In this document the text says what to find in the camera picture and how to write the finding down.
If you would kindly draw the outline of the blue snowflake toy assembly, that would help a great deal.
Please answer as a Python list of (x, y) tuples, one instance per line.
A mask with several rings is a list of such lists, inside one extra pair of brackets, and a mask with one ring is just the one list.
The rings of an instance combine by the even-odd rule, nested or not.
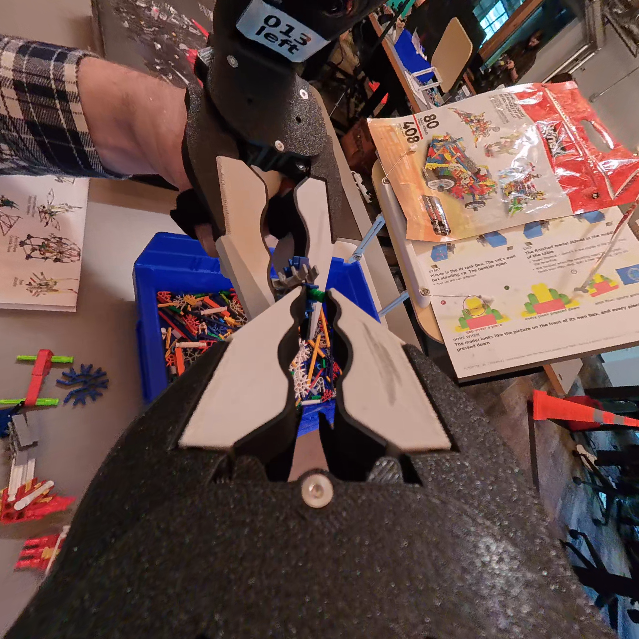
[(323, 301), (324, 292), (316, 284), (319, 271), (316, 266), (310, 266), (306, 257), (295, 256), (288, 260), (288, 265), (272, 279), (274, 297), (276, 301), (286, 296), (297, 287), (306, 289), (307, 298), (311, 301)]

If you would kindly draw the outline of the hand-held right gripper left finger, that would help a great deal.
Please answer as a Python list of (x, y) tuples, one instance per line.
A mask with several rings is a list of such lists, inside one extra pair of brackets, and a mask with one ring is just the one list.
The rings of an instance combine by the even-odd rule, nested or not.
[(252, 456), (288, 478), (299, 417), (289, 367), (299, 352), (306, 291), (295, 288), (238, 330), (215, 365), (180, 447)]

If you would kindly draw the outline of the blue plastic bin with label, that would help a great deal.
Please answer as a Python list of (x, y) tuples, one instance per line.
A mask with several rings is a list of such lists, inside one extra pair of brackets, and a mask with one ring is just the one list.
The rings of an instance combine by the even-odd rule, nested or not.
[[(379, 321), (379, 300), (367, 265), (346, 263), (355, 248), (350, 242), (335, 243), (327, 286)], [(139, 316), (136, 332), (142, 396), (150, 404), (169, 385), (157, 293), (218, 293), (233, 284), (222, 275), (219, 260), (206, 255), (196, 240), (171, 233), (157, 233), (150, 240), (134, 263), (133, 284)]]

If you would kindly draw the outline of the orange traffic cone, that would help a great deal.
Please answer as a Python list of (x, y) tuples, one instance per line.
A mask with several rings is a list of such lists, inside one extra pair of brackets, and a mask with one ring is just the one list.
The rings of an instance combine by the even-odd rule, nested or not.
[(604, 411), (594, 405), (561, 399), (545, 391), (534, 390), (532, 395), (534, 420), (563, 420), (571, 430), (586, 430), (593, 427), (625, 427), (638, 429), (638, 420)]

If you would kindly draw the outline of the toy kit plastic bag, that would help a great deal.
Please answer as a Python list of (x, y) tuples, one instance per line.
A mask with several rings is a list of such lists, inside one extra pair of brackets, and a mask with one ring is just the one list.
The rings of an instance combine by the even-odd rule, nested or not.
[(574, 81), (367, 123), (409, 241), (458, 241), (638, 200), (638, 156)]

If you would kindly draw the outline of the round wooden board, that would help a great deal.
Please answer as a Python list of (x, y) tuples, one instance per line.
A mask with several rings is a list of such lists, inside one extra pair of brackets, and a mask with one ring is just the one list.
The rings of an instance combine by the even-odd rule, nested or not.
[(391, 184), (386, 182), (385, 172), (379, 160), (372, 168), (371, 178), (416, 324), (420, 333), (443, 344), (442, 333), (437, 324), (430, 297), (422, 294), (422, 291), (429, 292), (429, 286), (419, 268), (413, 246), (406, 239), (404, 213)]

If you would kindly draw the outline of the black printed toy box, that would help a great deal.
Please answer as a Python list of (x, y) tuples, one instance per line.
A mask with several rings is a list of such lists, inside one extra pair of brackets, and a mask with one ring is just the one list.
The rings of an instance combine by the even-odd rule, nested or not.
[(92, 1), (95, 38), (107, 60), (192, 67), (213, 27), (215, 1)]

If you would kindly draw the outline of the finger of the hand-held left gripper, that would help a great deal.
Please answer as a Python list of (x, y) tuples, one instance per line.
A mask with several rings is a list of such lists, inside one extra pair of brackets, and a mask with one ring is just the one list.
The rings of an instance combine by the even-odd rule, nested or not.
[(316, 267), (315, 284), (326, 290), (333, 241), (331, 236), (326, 182), (308, 177), (293, 190), (293, 212), (290, 233), (295, 257), (306, 257), (310, 267)]
[(254, 318), (274, 303), (263, 217), (270, 197), (278, 192), (278, 172), (227, 156), (217, 157), (217, 168), (226, 232), (216, 249), (245, 314)]

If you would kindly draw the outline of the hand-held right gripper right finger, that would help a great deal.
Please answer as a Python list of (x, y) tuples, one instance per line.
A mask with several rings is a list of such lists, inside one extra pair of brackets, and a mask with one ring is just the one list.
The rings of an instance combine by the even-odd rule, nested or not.
[(401, 479), (418, 479), (411, 456), (448, 452), (452, 443), (404, 342), (337, 290), (324, 304), (340, 369), (333, 424), (322, 423), (329, 472), (370, 479), (393, 459)]

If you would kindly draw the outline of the instruction booklet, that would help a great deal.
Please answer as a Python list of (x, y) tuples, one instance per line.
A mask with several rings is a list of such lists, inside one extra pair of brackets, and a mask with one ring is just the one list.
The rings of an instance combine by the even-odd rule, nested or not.
[(458, 381), (638, 344), (638, 238), (618, 207), (407, 242)]

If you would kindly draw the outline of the person's left hand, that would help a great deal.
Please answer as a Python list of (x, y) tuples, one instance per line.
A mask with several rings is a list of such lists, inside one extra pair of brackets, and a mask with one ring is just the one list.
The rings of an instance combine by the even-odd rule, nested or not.
[(182, 158), (186, 89), (101, 60), (98, 106), (106, 120), (92, 138), (104, 167), (125, 175), (158, 175), (179, 192), (192, 186)]

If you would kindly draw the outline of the red green toy assembly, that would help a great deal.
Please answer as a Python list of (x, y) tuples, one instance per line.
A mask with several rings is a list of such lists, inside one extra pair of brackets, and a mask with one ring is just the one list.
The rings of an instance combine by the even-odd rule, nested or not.
[(102, 368), (95, 368), (92, 364), (80, 364), (74, 367), (75, 358), (72, 356), (55, 355), (50, 349), (41, 349), (37, 355), (19, 355), (16, 357), (19, 363), (32, 363), (33, 369), (26, 391), (26, 396), (20, 399), (2, 399), (2, 410), (17, 411), (30, 408), (57, 407), (60, 400), (57, 398), (45, 398), (41, 396), (44, 382), (54, 366), (69, 364), (71, 367), (61, 373), (56, 384), (67, 387), (68, 392), (62, 403), (64, 405), (85, 406), (87, 401), (96, 401), (108, 389), (109, 379), (107, 372)]

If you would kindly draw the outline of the green wheeled toy model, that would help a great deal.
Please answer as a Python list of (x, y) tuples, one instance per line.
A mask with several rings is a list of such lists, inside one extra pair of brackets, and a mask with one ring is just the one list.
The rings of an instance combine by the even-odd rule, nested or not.
[[(36, 422), (28, 416), (24, 400), (1, 406), (1, 439), (7, 439), (10, 469), (1, 486), (1, 525), (39, 523), (60, 515), (74, 504), (73, 497), (55, 492), (53, 480), (36, 475), (38, 432)], [(63, 524), (53, 532), (26, 539), (15, 563), (15, 571), (37, 571), (47, 577), (59, 556), (70, 530)]]

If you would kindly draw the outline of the pile of construction toy pieces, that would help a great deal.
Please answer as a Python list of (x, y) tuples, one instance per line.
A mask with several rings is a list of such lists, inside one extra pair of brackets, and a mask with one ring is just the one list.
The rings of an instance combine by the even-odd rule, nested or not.
[[(332, 355), (333, 330), (324, 308), (313, 304), (318, 322), (308, 339), (299, 339), (299, 350), (289, 366), (295, 401), (299, 405), (327, 403), (336, 396), (342, 374)], [(168, 384), (187, 372), (212, 346), (229, 342), (248, 318), (233, 288), (218, 293), (156, 294), (164, 375)]]

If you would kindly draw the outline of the white printed instruction sheet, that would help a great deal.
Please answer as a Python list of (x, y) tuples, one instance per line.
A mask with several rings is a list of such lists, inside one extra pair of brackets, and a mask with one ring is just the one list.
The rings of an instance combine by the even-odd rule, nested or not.
[(73, 313), (90, 181), (1, 177), (1, 308)]

